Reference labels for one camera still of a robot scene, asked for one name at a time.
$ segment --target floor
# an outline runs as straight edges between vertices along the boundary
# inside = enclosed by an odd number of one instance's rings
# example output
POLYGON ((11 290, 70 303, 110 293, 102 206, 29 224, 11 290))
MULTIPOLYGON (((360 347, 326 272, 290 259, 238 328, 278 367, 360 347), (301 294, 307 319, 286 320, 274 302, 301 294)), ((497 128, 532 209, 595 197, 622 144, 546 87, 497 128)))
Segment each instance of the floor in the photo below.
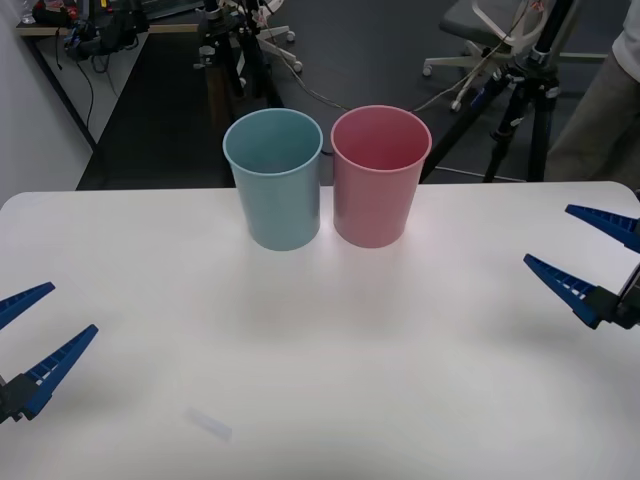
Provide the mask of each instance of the floor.
MULTIPOLYGON (((458 69, 450 67, 434 68, 431 78, 421 75, 425 57, 457 55, 462 49, 461 39, 438 29, 439 19, 452 3, 406 0, 401 7, 390 8, 387 0, 287 0, 271 25, 286 24, 296 31, 296 43, 287 48, 304 63, 303 78, 309 87, 351 107, 387 104, 407 108, 460 79, 458 69)), ((565 50, 606 53, 622 28, 628 1, 612 0, 607 9, 599 2, 585 3, 565 50)), ((92 159, 79 190, 230 185, 225 160, 211 134, 204 73, 193 69, 198 46, 195 34, 149 36, 100 139, 105 163, 92 159)), ((278 59, 273 62, 273 78, 285 105, 316 119, 325 133, 325 149, 330 150, 328 133, 341 111, 308 96, 278 59)), ((563 94, 552 138, 569 119, 597 68, 561 65, 563 94)), ((451 100, 451 96, 444 97, 419 114, 435 142, 456 119, 449 112, 451 100)), ((442 166, 484 172, 493 144, 489 133, 497 126, 506 100, 500 98, 491 106, 442 166)), ((524 178, 530 132, 528 118, 518 130, 500 175, 524 178)), ((324 157, 323 184, 331 184, 331 165, 331 158, 324 157)), ((479 180, 436 171, 428 182, 479 180)))

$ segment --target person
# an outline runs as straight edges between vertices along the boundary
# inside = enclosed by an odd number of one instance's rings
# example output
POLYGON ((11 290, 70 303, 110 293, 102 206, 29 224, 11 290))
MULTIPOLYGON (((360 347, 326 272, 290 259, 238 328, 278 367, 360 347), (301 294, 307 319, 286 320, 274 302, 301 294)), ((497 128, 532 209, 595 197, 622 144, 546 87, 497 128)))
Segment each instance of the person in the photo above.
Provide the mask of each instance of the person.
POLYGON ((549 151, 547 181, 613 180, 640 189, 640 0, 549 151))

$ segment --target tripod leg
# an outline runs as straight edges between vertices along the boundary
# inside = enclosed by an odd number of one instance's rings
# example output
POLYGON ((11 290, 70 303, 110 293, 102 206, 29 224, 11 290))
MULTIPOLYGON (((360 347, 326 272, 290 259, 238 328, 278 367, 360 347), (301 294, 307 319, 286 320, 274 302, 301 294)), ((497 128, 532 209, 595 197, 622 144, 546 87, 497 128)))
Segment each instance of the tripod leg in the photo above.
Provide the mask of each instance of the tripod leg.
POLYGON ((265 92, 267 96, 267 105, 272 108, 284 107, 280 94, 267 70, 258 39, 253 33, 245 31, 238 34, 238 43, 240 43, 247 65, 253 72, 255 81, 258 83, 258 91, 265 92))
POLYGON ((520 83, 513 91, 511 99, 509 100, 509 106, 504 112, 498 129, 491 134, 491 138, 497 143, 496 146, 493 147, 493 150, 491 150, 491 162, 489 163, 487 172, 484 174, 482 183, 493 182, 496 173, 498 173, 498 168, 500 168, 502 160, 507 156, 513 136, 524 118, 525 109, 529 102, 531 102, 531 94, 534 88, 535 85, 530 86, 530 84, 525 82, 520 83))
POLYGON ((471 102, 471 105, 462 113, 458 121, 451 129, 442 137, 442 140, 435 146, 431 154, 424 163, 422 173, 420 174, 420 183, 433 172, 438 164, 449 153, 449 150, 456 144, 460 138, 469 130, 469 127, 478 119, 480 115, 491 105, 491 102, 498 97, 509 85, 509 78, 502 69, 496 70, 484 88, 471 102))
POLYGON ((229 84, 225 69, 222 65, 214 64, 205 69, 207 91, 209 96, 209 111, 216 144, 218 145, 222 162, 222 178, 226 187, 235 187, 231 167, 224 161, 222 138, 234 121, 233 104, 229 92, 229 84))
POLYGON ((527 182, 544 181, 544 170, 547 165, 549 136, 556 101, 560 93, 557 79, 553 79, 544 90, 539 90, 535 98, 536 113, 533 120, 533 139, 529 151, 529 171, 527 182))
POLYGON ((231 48, 229 35, 227 33, 225 33, 224 35, 219 35, 216 37, 215 41, 216 56, 220 58, 220 62, 224 65, 224 68, 227 71, 231 90, 233 90, 234 96, 236 96, 237 98, 242 98, 244 97, 244 89, 242 88, 242 84, 240 83, 240 75, 238 75, 238 71, 236 70, 236 59, 233 55, 233 49, 231 48))

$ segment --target tripod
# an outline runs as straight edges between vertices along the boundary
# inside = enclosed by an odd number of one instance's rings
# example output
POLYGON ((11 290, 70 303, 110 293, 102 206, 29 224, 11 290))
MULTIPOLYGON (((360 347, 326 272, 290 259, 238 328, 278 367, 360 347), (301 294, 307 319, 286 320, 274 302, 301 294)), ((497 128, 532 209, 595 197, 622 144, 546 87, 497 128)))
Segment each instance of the tripod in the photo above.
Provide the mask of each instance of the tripod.
MULTIPOLYGON (((209 110, 220 158, 222 140, 231 124, 236 120, 234 102, 244 94, 244 83, 236 70, 236 58, 231 46, 231 36, 238 41, 245 58, 245 68, 253 80, 255 98, 266 97, 267 106, 282 108, 284 104, 271 78, 264 54, 256 35, 260 32, 250 12, 258 11, 258 0, 248 0, 240 17, 238 12, 230 14, 218 5, 217 0, 205 0, 203 18, 198 25, 201 46, 200 63, 195 68, 205 69, 209 110)), ((223 161, 224 180, 227 186, 235 186, 231 169, 223 161)))
POLYGON ((574 4, 574 0, 558 0, 538 42, 526 59, 522 62, 514 60, 493 73, 480 93, 460 116, 460 119, 429 155, 420 175, 420 183, 423 183, 429 174, 436 169, 449 150, 510 84, 514 84, 515 89, 500 125, 491 134, 496 145, 491 152, 491 162, 484 175, 483 183, 492 182, 495 178, 530 104, 534 105, 535 116, 529 150, 527 181, 541 182, 544 180, 551 122, 556 100, 560 93, 560 83, 555 65, 557 54, 554 52, 560 51, 570 33, 569 25, 573 23, 576 16, 578 3, 574 4))

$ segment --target wire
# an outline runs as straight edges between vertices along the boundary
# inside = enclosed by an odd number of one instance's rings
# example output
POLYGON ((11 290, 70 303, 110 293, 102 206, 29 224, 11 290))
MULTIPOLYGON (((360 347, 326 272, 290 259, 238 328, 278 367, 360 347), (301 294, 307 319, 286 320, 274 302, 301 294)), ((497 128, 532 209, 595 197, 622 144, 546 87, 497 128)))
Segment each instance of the wire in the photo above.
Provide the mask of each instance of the wire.
POLYGON ((504 42, 507 40, 507 37, 509 35, 511 35, 511 33, 513 32, 513 30, 520 24, 520 22, 522 21, 522 19, 524 18, 525 14, 527 13, 528 8, 523 8, 522 9, 522 13, 520 14, 520 17, 518 18, 518 20, 516 20, 516 22, 511 26, 511 29, 504 35, 504 37, 502 37, 502 39, 500 40, 500 43, 498 43, 498 45, 496 45, 496 47, 491 50, 486 57, 484 57, 475 67, 473 67, 473 69, 459 82, 455 83, 454 85, 452 85, 451 87, 447 88, 446 90, 443 90, 442 92, 438 93, 437 95, 431 97, 429 100, 427 100, 425 103, 423 103, 422 105, 419 105, 417 107, 411 108, 409 111, 413 112, 413 113, 418 113, 421 112, 423 110, 425 110, 429 105, 431 105, 433 102, 435 102, 436 100, 438 100, 440 97, 442 97, 443 95, 446 95, 449 92, 454 91, 455 89, 457 89, 460 85, 462 85, 463 83, 465 83, 467 80, 469 80, 469 78, 471 78, 472 76, 475 76, 477 72, 481 71, 484 69, 484 66, 486 65, 486 63, 491 59, 491 57, 498 51, 498 49, 500 47, 502 47, 504 45, 504 42))
POLYGON ((76 62, 76 66, 78 67, 78 70, 80 70, 80 72, 82 72, 82 75, 84 75, 84 78, 87 79, 87 83, 89 84, 89 90, 91 90, 91 103, 89 104, 89 113, 87 114, 87 121, 86 121, 87 129, 88 129, 89 128, 89 120, 91 119, 91 112, 93 111, 93 98, 94 98, 93 85, 91 84, 91 80, 89 80, 89 77, 84 72, 84 70, 82 69, 82 67, 80 66, 80 64, 78 62, 76 62))
MULTIPOLYGON (((528 10, 527 8, 524 8, 522 10, 522 13, 520 14, 520 17, 518 17, 518 19, 515 21, 515 23, 511 26, 511 29, 504 35, 504 37, 502 37, 502 39, 500 40, 498 45, 495 48, 493 48, 493 50, 491 50, 462 80, 460 80, 459 82, 456 82, 451 87, 449 87, 446 90, 443 90, 442 92, 440 92, 440 93, 436 94, 435 96, 431 97, 426 102, 424 102, 422 104, 419 104, 416 107, 410 108, 409 111, 412 112, 412 113, 418 113, 418 112, 421 112, 421 111, 425 110, 427 107, 429 107, 436 100, 441 98, 443 95, 446 95, 447 93, 456 90, 460 85, 464 84, 469 78, 471 78, 472 76, 475 76, 477 72, 479 72, 482 69, 484 69, 484 67, 487 64, 487 62, 500 49, 500 47, 502 47, 504 45, 505 41, 507 40, 507 37, 509 37, 509 35, 511 35, 511 33, 513 33, 513 30, 520 24, 520 22, 522 21, 522 19, 524 18, 524 16, 527 13, 527 10, 528 10)), ((300 76, 296 73, 296 71, 291 67, 291 65, 289 65, 289 62, 287 62, 287 59, 284 57, 284 55, 280 51, 280 48, 278 47, 278 42, 277 42, 275 36, 273 35, 273 33, 271 32, 271 27, 269 27, 267 19, 263 18, 262 21, 264 22, 264 25, 265 25, 267 31, 269 32, 269 35, 271 36, 271 41, 273 42, 274 46, 276 47, 276 50, 277 50, 282 62, 285 64, 285 66, 289 69, 289 71, 291 72, 293 77, 296 79, 296 82, 298 82, 298 85, 300 85, 300 87, 307 94, 309 94, 310 96, 312 96, 316 100, 319 100, 320 102, 324 103, 325 105, 329 105, 330 107, 338 108, 338 109, 344 110, 344 111, 352 110, 352 108, 345 107, 344 105, 340 105, 338 102, 334 102, 333 100, 331 100, 331 99, 325 97, 324 95, 319 94, 315 90, 312 90, 311 88, 307 87, 307 85, 300 78, 300 76)))
POLYGON ((276 38, 274 37, 273 33, 271 32, 271 28, 269 27, 269 24, 267 23, 267 19, 264 18, 262 20, 264 21, 264 25, 267 28, 267 31, 269 32, 269 35, 271 36, 271 41, 273 42, 274 46, 276 47, 276 51, 278 52, 278 55, 282 59, 282 63, 284 63, 285 66, 289 69, 289 71, 293 75, 293 78, 296 79, 296 82, 298 82, 298 85, 300 85, 300 87, 305 92, 307 92, 309 95, 311 95, 316 100, 324 103, 325 105, 329 105, 330 107, 339 108, 340 110, 344 110, 345 112, 348 112, 349 110, 353 110, 352 108, 345 107, 344 105, 340 105, 338 102, 334 102, 333 100, 331 100, 331 99, 325 97, 324 95, 319 94, 315 90, 307 87, 307 85, 302 81, 302 79, 296 73, 296 71, 293 69, 293 67, 291 65, 289 65, 289 62, 287 62, 287 59, 284 58, 284 55, 282 54, 282 51, 278 47, 278 42, 276 41, 276 38))

